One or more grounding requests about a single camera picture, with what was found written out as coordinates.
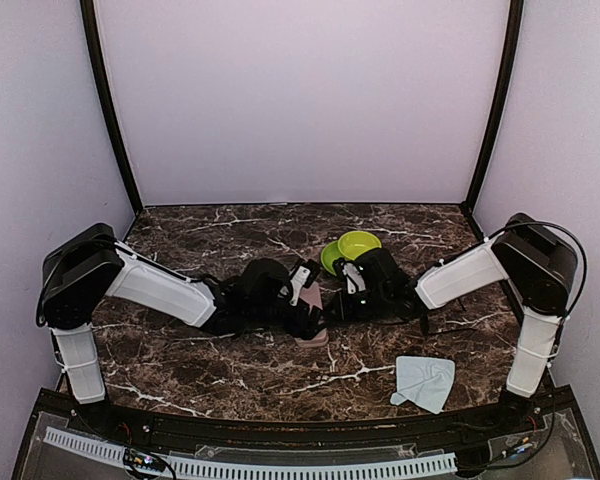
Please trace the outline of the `pink glasses case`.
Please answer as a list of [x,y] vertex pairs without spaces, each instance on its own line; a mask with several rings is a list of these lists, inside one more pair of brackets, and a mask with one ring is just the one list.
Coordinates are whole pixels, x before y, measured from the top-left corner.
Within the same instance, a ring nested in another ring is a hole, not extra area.
[[322,319],[322,299],[320,287],[314,282],[310,287],[303,288],[299,300],[309,307],[309,338],[296,338],[296,344],[301,348],[319,348],[327,345],[329,335]]

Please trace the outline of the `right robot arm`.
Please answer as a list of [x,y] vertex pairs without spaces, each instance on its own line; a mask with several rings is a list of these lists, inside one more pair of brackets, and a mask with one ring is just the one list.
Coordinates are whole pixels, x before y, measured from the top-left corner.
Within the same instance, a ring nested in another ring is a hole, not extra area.
[[560,345],[563,326],[579,301],[588,259],[579,239],[560,225],[524,213],[466,249],[412,278],[392,254],[377,247],[334,263],[343,287],[325,307],[332,322],[369,321],[393,315],[417,320],[429,332],[428,315],[488,285],[509,282],[521,299],[523,320],[505,390],[511,395],[490,413],[501,434],[514,432],[529,416],[532,397]]

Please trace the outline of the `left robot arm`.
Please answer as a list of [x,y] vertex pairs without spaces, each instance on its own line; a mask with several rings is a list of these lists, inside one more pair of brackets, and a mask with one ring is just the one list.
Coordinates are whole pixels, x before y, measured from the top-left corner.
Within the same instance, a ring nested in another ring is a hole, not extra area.
[[56,360],[67,375],[81,417],[100,436],[121,427],[110,406],[92,333],[92,313],[105,296],[140,304],[215,336],[235,334],[251,323],[279,325],[300,345],[328,341],[320,291],[320,266],[298,260],[287,269],[269,258],[251,261],[237,276],[191,278],[150,260],[97,223],[48,254],[36,323],[48,327]]

